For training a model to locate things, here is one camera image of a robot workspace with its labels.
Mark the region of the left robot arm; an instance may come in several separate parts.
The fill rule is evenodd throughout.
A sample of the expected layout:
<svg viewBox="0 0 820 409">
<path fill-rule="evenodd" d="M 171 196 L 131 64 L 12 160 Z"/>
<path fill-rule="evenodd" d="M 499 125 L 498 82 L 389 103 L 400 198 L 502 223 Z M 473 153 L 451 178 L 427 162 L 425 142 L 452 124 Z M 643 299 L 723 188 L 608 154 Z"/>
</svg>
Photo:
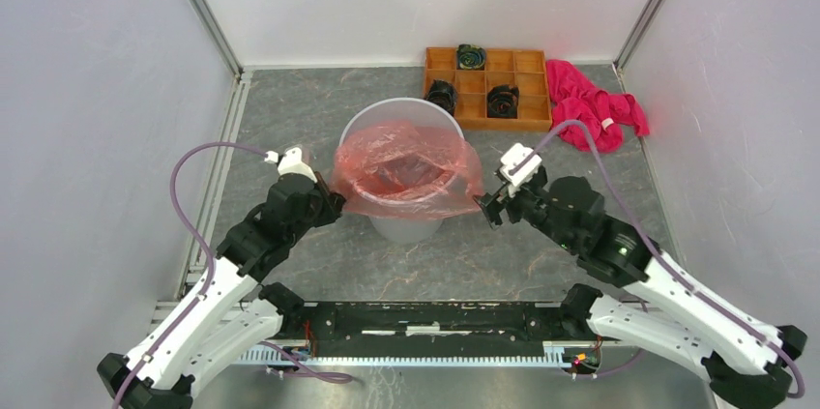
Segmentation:
<svg viewBox="0 0 820 409">
<path fill-rule="evenodd" d="M 336 222 L 345 199 L 320 174 L 287 173 L 264 202 L 234 225 L 203 276 L 158 327 L 97 372 L 115 408 L 189 408 L 204 388 L 265 338 L 296 336 L 304 314 L 269 286 L 227 324 L 224 316 L 254 290 L 313 228 Z"/>
</svg>

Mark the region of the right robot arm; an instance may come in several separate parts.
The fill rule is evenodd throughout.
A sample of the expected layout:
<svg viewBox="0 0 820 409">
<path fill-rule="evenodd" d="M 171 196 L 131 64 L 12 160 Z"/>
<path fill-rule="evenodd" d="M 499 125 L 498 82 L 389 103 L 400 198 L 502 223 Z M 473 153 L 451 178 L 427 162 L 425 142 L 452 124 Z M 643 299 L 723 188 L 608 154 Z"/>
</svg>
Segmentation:
<svg viewBox="0 0 820 409">
<path fill-rule="evenodd" d="M 661 356 L 737 408 L 775 408 L 804 396 L 805 380 L 796 366 L 806 345 L 802 330 L 761 322 L 715 295 L 637 227 L 608 215 L 603 196 L 585 178 L 548 183 L 539 173 L 475 201 L 492 227 L 501 224 L 503 213 L 512 223 L 526 221 L 574 255 L 590 277 L 664 313 L 632 309 L 576 284 L 558 314 L 565 336 L 594 333 Z"/>
</svg>

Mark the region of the grey plastic trash bin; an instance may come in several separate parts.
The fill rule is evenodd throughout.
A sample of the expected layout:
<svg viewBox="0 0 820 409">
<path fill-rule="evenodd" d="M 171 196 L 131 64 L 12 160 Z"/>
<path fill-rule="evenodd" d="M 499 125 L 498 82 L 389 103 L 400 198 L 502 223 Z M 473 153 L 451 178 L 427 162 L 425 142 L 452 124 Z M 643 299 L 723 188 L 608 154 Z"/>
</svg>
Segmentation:
<svg viewBox="0 0 820 409">
<path fill-rule="evenodd" d="M 415 126 L 433 127 L 455 132 L 460 138 L 463 131 L 455 118 L 443 108 L 421 99 L 392 98 L 373 103 L 346 124 L 337 147 L 354 132 L 393 120 L 407 120 Z M 408 220 L 370 217 L 375 230 L 385 239 L 398 244 L 416 244 L 432 236 L 442 224 L 441 219 Z"/>
</svg>

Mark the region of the red translucent trash bag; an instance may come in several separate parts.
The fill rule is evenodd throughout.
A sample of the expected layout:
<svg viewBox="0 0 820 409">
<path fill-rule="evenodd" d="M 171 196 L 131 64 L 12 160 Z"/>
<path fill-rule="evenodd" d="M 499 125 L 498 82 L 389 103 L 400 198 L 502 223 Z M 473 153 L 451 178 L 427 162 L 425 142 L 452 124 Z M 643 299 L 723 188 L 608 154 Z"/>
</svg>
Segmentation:
<svg viewBox="0 0 820 409">
<path fill-rule="evenodd" d="M 457 131 L 391 121 L 349 134 L 330 180 L 344 210 L 374 218 L 433 220 L 476 213 L 483 168 Z"/>
</svg>

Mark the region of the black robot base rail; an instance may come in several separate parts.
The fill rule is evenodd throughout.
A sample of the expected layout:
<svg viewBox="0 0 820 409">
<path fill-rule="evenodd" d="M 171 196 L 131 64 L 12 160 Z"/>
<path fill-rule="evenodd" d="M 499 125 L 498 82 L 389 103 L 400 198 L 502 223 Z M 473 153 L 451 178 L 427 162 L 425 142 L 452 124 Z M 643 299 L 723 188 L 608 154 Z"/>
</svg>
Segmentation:
<svg viewBox="0 0 820 409">
<path fill-rule="evenodd" d="M 558 305 L 537 302 L 296 303 L 288 295 L 271 342 L 314 358 L 538 358 L 548 342 L 596 340 L 587 324 L 599 289 L 577 283 Z"/>
</svg>

